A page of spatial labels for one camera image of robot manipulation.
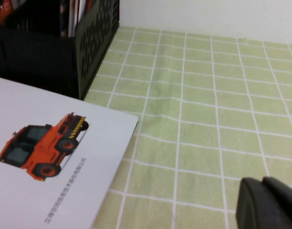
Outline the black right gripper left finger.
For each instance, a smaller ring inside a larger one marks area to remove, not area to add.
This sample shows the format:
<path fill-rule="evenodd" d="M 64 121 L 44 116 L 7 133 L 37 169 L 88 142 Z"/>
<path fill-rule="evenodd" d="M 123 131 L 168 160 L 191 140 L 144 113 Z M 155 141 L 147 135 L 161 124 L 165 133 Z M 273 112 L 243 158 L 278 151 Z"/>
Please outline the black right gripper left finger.
<path fill-rule="evenodd" d="M 262 180 L 251 177 L 240 181 L 236 222 L 239 229 L 292 229 L 291 219 Z"/>

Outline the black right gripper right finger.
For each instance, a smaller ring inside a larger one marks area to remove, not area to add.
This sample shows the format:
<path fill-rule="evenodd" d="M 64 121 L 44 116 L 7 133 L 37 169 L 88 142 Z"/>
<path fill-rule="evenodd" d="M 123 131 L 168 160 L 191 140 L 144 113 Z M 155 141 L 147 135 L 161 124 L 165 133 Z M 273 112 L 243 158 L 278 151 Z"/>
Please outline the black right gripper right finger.
<path fill-rule="evenodd" d="M 274 177 L 264 177 L 262 183 L 292 221 L 292 188 Z"/>

